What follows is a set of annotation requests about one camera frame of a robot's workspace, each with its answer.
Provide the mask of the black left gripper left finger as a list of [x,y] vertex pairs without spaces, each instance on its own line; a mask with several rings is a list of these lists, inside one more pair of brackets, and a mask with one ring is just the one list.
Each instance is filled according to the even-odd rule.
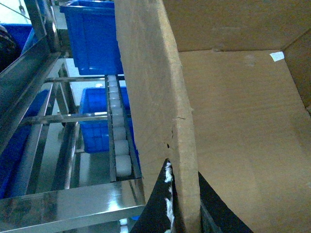
[[173,168],[164,161],[147,204],[132,227],[132,233],[172,233],[174,227]]

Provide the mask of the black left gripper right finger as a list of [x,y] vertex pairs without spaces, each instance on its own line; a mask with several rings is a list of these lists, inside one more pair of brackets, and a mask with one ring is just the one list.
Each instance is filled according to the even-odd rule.
[[252,230],[222,201],[201,173],[201,228],[203,233],[251,233]]

